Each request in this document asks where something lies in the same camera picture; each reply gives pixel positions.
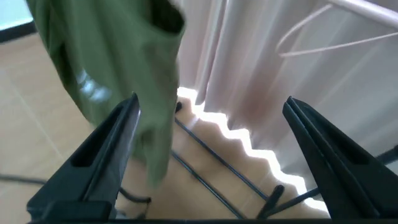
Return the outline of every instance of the dark green fabric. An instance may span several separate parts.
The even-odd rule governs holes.
[[[136,93],[133,155],[156,186],[167,170],[177,100],[181,14],[166,0],[27,0],[58,75],[80,111],[100,124]]]

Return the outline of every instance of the wooden floor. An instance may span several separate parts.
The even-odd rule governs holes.
[[[271,194],[277,184],[283,184],[271,174],[266,160],[248,157],[241,141],[226,139],[216,124],[196,119],[190,101],[181,100],[184,107],[177,117],[190,123],[198,137],[263,192]],[[0,173],[48,179],[92,130],[62,88],[37,35],[0,46]],[[264,205],[263,199],[176,124],[173,148],[245,216],[254,218]],[[297,195],[292,185],[284,185],[279,203]],[[142,164],[129,161],[123,187],[136,195],[152,197],[148,218],[235,218],[175,159],[170,159],[167,176],[158,189],[146,186]],[[26,203],[38,189],[0,182],[0,223],[28,222]],[[117,208],[130,217],[145,209],[123,197],[119,197]],[[301,203],[271,218],[328,218],[328,214]]]

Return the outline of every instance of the beige floor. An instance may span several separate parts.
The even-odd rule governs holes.
[[[189,100],[181,100],[185,106],[177,116],[188,123],[195,116],[190,111]],[[0,173],[48,179],[91,131],[92,127],[62,88],[37,35],[0,46]],[[267,161],[248,157],[240,141],[224,138],[217,125],[198,120],[193,132],[265,193],[270,194],[273,187],[280,184],[269,172]],[[173,148],[235,207],[250,218],[256,216],[264,201],[177,125]],[[137,195],[152,197],[149,218],[234,218],[173,159],[158,189],[149,190],[145,179],[145,167],[129,161],[123,187]],[[295,196],[293,186],[285,186],[279,203]],[[25,205],[38,189],[31,185],[0,182],[0,223],[28,222]],[[123,197],[118,199],[117,207],[128,215],[144,209]],[[272,218],[325,217],[328,217],[325,212],[299,204]]]

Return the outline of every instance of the curtain fold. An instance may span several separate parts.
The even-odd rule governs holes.
[[[373,1],[398,11],[398,1]],[[179,0],[187,31],[179,52],[181,86],[196,104],[247,128],[253,149],[273,150],[288,174],[316,186],[282,116],[288,96],[305,101],[376,156],[398,143],[398,38],[281,58],[275,47],[295,23],[327,2]],[[396,32],[333,7],[289,37],[281,52]],[[398,172],[398,166],[391,166]]]

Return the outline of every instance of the white curtain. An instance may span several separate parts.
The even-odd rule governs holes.
[[[373,1],[398,11],[398,1]],[[275,52],[295,23],[322,0],[180,0],[187,29],[179,52],[181,86],[205,111],[248,128],[253,149],[271,149],[282,170],[316,186],[282,116],[292,95],[376,156],[398,143],[398,37],[297,57]],[[282,46],[309,50],[397,32],[334,7]]]

